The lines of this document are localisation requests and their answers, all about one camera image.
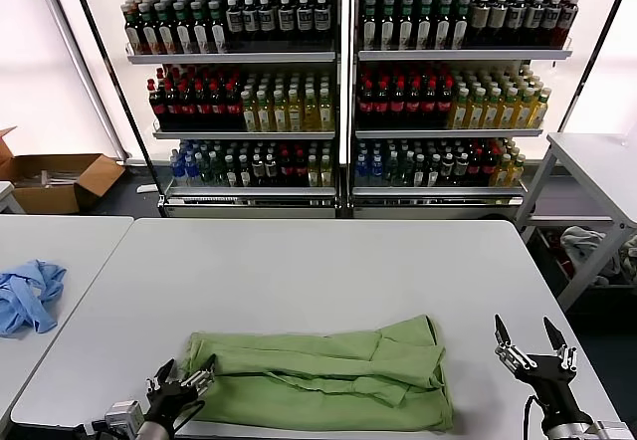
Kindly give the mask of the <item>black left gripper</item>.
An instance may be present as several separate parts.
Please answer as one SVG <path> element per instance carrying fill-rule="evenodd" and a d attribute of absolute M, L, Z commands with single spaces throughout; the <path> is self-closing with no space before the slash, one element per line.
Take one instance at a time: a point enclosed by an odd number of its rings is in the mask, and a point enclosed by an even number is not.
<path fill-rule="evenodd" d="M 146 380 L 146 397 L 149 401 L 146 420 L 173 424 L 183 412 L 201 410 L 205 401 L 199 400 L 199 395 L 203 395 L 215 380 L 216 359 L 216 354 L 210 355 L 197 371 L 181 382 L 166 382 L 173 370 L 174 358 L 161 365 Z"/>

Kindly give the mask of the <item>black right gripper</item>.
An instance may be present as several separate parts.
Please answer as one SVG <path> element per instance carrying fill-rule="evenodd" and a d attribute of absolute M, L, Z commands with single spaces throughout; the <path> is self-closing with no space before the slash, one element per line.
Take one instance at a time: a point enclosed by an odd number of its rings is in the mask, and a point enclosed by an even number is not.
<path fill-rule="evenodd" d="M 592 418 L 580 410 L 569 383 L 577 371 L 577 349 L 569 346 L 562 332 L 548 318 L 543 325 L 556 356 L 535 355 L 529 362 L 512 343 L 507 328 L 498 314 L 495 314 L 495 354 L 509 370 L 516 372 L 516 379 L 528 384 L 537 397 L 542 412 L 542 429 L 553 429 L 559 425 L 585 424 L 590 426 Z"/>

